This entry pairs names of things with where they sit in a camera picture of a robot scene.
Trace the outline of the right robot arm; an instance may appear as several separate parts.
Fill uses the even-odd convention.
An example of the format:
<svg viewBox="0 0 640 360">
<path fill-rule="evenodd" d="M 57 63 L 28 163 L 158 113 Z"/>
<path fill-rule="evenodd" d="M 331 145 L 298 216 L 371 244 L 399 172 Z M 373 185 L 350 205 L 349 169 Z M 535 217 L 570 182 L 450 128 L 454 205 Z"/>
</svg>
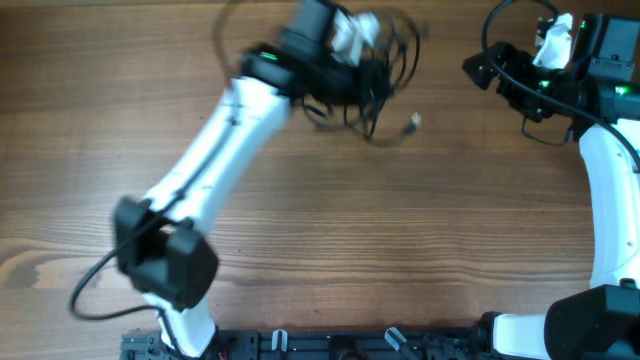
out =
<svg viewBox="0 0 640 360">
<path fill-rule="evenodd" d="M 487 313 L 471 354 L 489 359 L 635 359 L 639 355 L 639 41 L 635 17 L 564 14 L 538 22 L 535 54 L 507 42 L 463 63 L 525 120 L 571 123 L 589 180 L 594 260 L 587 290 L 542 315 Z"/>
</svg>

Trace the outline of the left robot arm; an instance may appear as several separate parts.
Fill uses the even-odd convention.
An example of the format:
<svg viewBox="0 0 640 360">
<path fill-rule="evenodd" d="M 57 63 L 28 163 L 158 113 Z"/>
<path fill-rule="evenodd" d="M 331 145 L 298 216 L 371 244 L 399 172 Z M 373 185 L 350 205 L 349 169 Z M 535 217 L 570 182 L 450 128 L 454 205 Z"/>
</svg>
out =
<svg viewBox="0 0 640 360">
<path fill-rule="evenodd" d="M 217 327 L 206 294 L 218 269 L 207 242 L 219 210 L 255 155 L 289 121 L 294 103 L 314 97 L 357 104 L 373 95 L 363 59 L 381 33 L 372 13 L 330 1 L 302 2 L 275 44 L 259 43 L 189 148 L 141 201 L 114 212 L 117 266 L 157 312 L 173 356 L 202 358 Z"/>
</svg>

